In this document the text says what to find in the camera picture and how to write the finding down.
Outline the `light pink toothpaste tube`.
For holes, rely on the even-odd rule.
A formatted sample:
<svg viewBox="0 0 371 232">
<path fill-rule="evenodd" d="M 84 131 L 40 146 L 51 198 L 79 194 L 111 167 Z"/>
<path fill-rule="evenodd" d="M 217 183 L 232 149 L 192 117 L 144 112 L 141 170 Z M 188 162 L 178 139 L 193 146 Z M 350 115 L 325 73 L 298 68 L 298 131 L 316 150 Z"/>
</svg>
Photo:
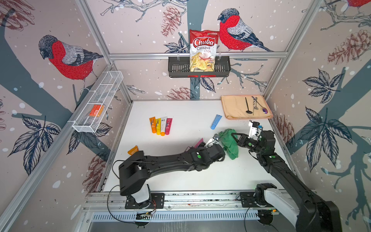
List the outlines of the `light pink toothpaste tube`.
<svg viewBox="0 0 371 232">
<path fill-rule="evenodd" d="M 205 142 L 202 138 L 202 139 L 200 139 L 199 142 L 197 142 L 197 144 L 194 146 L 194 148 L 199 148 L 199 147 L 204 147 L 204 146 L 205 146 Z"/>
</svg>

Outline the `green microfibre cloth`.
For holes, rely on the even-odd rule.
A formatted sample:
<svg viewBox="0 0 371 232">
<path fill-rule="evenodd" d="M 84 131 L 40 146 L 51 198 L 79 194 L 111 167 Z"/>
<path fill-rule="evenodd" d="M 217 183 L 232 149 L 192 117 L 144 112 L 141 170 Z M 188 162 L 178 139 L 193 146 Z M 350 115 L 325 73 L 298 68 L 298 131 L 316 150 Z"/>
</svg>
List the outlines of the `green microfibre cloth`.
<svg viewBox="0 0 371 232">
<path fill-rule="evenodd" d="M 226 129 L 221 131 L 219 135 L 219 142 L 223 149 L 227 152 L 229 158 L 234 160 L 239 156 L 239 148 L 237 142 L 234 140 L 232 133 L 236 133 L 234 129 Z"/>
</svg>

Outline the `light blue toothpaste tube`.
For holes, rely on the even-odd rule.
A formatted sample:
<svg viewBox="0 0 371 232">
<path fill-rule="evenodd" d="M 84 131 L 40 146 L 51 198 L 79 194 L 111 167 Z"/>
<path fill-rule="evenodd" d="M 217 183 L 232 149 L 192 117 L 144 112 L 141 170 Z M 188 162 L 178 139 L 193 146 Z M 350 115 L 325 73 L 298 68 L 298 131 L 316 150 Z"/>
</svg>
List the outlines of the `light blue toothpaste tube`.
<svg viewBox="0 0 371 232">
<path fill-rule="evenodd" d="M 222 116 L 221 115 L 216 115 L 213 122 L 212 122 L 212 125 L 211 125 L 211 129 L 214 130 L 218 123 L 220 122 L 220 120 L 222 119 Z"/>
</svg>

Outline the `dark pink toothpaste tube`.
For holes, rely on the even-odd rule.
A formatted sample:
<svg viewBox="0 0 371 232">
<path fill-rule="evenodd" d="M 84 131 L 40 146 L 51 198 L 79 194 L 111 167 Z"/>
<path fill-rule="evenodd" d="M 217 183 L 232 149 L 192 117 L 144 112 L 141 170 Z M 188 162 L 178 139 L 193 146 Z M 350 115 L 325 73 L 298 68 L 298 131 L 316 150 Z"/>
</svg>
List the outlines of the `dark pink toothpaste tube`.
<svg viewBox="0 0 371 232">
<path fill-rule="evenodd" d="M 166 135 L 169 135 L 170 134 L 172 121 L 173 121 L 172 118 L 167 118 L 167 120 L 166 120 L 166 127 L 165 127 L 165 134 Z"/>
</svg>

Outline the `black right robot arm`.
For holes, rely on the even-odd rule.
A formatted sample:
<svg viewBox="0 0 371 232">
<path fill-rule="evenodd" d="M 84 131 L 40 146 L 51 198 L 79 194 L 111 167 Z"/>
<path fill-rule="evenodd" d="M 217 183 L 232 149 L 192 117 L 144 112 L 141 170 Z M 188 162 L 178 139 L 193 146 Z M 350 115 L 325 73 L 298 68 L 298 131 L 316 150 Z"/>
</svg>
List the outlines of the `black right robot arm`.
<svg viewBox="0 0 371 232">
<path fill-rule="evenodd" d="M 258 184 L 254 198 L 259 206 L 272 205 L 298 232 L 340 232 L 340 212 L 332 201 L 325 201 L 310 190 L 275 152 L 274 132 L 263 130 L 257 140 L 243 133 L 232 133 L 237 145 L 256 154 L 259 164 L 286 190 L 289 197 L 271 183 Z"/>
</svg>

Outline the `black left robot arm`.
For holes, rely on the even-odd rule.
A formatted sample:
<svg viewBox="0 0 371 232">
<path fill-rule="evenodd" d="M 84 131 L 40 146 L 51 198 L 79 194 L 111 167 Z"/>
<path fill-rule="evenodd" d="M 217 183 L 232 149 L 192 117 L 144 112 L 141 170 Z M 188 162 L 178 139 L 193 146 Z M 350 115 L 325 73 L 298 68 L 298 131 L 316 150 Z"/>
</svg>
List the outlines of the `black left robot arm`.
<svg viewBox="0 0 371 232">
<path fill-rule="evenodd" d="M 166 156 L 147 156 L 137 151 L 119 165 L 121 196 L 131 196 L 141 191 L 145 182 L 155 176 L 178 171 L 203 171 L 217 161 L 223 161 L 225 151 L 219 144 L 206 145 Z"/>
</svg>

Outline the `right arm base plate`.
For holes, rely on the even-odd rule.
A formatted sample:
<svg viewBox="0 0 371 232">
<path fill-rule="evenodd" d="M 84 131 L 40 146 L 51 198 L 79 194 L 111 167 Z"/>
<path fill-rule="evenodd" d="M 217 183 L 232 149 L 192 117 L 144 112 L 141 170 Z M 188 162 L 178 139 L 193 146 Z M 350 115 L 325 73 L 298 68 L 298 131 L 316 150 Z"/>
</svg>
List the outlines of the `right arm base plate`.
<svg viewBox="0 0 371 232">
<path fill-rule="evenodd" d="M 254 195 L 255 195 L 254 191 L 242 191 L 239 193 L 237 199 L 241 202 L 242 208 L 275 209 L 275 207 L 268 203 L 258 203 Z"/>
</svg>

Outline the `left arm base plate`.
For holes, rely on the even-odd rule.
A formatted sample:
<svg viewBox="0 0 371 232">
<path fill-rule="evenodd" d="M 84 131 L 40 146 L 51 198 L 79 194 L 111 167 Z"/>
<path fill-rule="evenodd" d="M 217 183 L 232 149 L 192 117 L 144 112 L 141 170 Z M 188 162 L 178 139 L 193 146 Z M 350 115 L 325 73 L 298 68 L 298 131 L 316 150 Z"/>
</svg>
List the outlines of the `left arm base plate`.
<svg viewBox="0 0 371 232">
<path fill-rule="evenodd" d="M 137 203 L 132 196 L 126 200 L 125 209 L 163 209 L 164 193 L 151 193 L 148 201 Z"/>
</svg>

